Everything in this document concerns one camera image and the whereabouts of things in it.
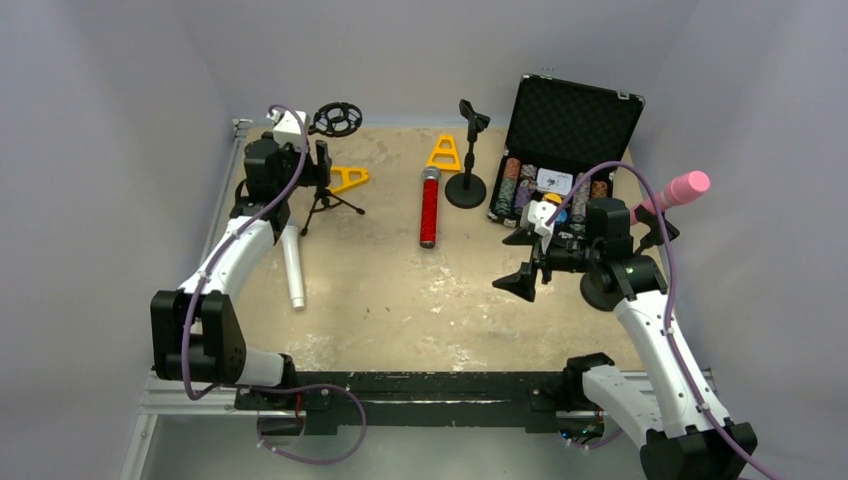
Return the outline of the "black round-base clip stand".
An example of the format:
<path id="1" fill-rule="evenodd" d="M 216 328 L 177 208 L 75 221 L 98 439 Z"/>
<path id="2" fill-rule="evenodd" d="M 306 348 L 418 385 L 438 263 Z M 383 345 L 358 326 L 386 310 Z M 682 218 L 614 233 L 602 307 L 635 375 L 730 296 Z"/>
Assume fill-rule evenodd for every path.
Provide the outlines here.
<path id="1" fill-rule="evenodd" d="M 671 241 L 680 231 L 666 220 L 664 214 L 650 212 L 644 206 L 635 209 L 635 218 L 649 227 L 649 232 L 633 246 L 633 237 L 623 224 L 623 210 L 611 207 L 592 207 L 591 216 L 602 220 L 604 228 L 592 238 L 588 247 L 588 266 L 580 280 L 580 293 L 593 308 L 611 312 L 623 300 L 635 301 L 640 294 L 658 291 L 666 294 L 668 283 L 656 261 L 645 254 L 652 247 L 664 244 L 661 226 L 665 226 Z"/>

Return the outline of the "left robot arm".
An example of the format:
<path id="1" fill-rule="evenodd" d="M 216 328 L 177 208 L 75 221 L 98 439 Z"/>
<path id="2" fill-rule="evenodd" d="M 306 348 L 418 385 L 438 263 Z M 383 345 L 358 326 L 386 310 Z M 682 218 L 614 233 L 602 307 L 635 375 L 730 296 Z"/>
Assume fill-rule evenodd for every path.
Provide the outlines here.
<path id="1" fill-rule="evenodd" d="M 331 159 L 326 141 L 296 146 L 270 132 L 244 148 L 245 177 L 218 244 L 189 279 L 160 290 L 150 303 L 154 371 L 180 381 L 200 398 L 195 382 L 214 386 L 291 387 L 290 356 L 250 347 L 235 303 L 254 269 L 283 237 L 298 187 L 325 190 Z"/>

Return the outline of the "black tripod shock-mount stand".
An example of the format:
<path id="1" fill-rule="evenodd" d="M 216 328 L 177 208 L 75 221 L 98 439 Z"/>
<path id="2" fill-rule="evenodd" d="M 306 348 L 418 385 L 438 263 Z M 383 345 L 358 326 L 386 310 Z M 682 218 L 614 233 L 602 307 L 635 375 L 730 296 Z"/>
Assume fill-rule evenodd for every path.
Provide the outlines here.
<path id="1" fill-rule="evenodd" d="M 319 134 L 327 138 L 342 138 L 355 133 L 362 125 L 361 109 L 349 102 L 336 101 L 320 107 L 309 127 L 309 134 Z M 313 203 L 300 235 L 308 234 L 309 226 L 316 213 L 333 210 L 339 206 L 351 208 L 355 213 L 364 215 L 365 210 L 343 200 L 328 189 L 315 188 Z"/>

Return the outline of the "pink microphone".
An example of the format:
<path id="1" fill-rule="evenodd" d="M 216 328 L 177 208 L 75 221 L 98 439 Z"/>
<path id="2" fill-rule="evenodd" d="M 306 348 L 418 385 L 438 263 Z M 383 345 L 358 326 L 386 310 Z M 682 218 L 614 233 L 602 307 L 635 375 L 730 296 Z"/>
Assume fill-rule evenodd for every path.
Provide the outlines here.
<path id="1" fill-rule="evenodd" d="M 663 191 L 654 195 L 661 213 L 672 207 L 694 202 L 711 187 L 710 177 L 703 171 L 695 170 L 674 178 Z"/>

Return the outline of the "white microphone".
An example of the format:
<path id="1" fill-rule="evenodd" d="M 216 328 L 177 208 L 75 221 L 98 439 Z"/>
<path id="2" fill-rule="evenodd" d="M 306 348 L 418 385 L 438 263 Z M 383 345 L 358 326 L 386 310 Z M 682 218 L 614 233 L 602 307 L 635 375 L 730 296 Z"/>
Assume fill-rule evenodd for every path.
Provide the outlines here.
<path id="1" fill-rule="evenodd" d="M 281 234 L 283 259 L 289 298 L 295 311 L 302 311 L 306 307 L 306 293 L 304 287 L 302 266 L 299 250 L 300 230 L 296 225 L 287 224 Z"/>

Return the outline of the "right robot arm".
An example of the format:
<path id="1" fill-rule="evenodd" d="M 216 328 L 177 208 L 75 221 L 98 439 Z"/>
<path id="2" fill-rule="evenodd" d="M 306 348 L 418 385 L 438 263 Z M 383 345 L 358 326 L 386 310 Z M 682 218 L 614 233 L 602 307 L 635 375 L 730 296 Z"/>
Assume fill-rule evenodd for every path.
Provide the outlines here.
<path id="1" fill-rule="evenodd" d="M 611 311 L 625 328 L 653 387 L 647 397 L 606 360 L 573 358 L 578 394 L 611 415 L 639 449 L 648 479 L 738 479 L 757 447 L 748 423 L 735 422 L 710 387 L 667 312 L 669 287 L 657 263 L 634 246 L 630 212 L 615 198 L 595 198 L 582 235 L 562 239 L 548 221 L 555 204 L 532 201 L 508 245 L 529 245 L 528 261 L 494 281 L 527 301 L 553 272 L 581 274 L 592 307 Z"/>

